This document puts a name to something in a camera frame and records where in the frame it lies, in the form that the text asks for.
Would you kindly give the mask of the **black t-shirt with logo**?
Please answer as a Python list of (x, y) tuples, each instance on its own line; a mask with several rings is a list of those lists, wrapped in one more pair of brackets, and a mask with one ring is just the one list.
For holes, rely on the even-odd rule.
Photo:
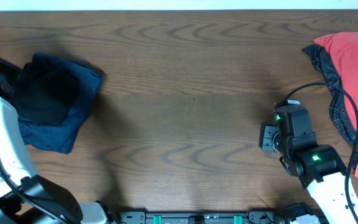
[(25, 64), (14, 85), (17, 112), (36, 125), (59, 126), (79, 94), (79, 81), (44, 60)]

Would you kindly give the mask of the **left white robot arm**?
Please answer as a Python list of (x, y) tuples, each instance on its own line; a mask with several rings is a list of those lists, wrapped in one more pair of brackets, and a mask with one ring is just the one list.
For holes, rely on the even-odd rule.
[(39, 175), (7, 100), (19, 67), (0, 58), (0, 223), (120, 223), (100, 202), (80, 203), (67, 189)]

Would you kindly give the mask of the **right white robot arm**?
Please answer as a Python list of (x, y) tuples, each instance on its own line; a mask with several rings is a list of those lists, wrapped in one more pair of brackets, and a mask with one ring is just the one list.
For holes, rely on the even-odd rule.
[(283, 168), (299, 178), (328, 223), (358, 223), (358, 198), (346, 178), (346, 166), (335, 148), (317, 143), (308, 110), (299, 103), (284, 103), (275, 113), (276, 123), (261, 127), (261, 150), (281, 154)]

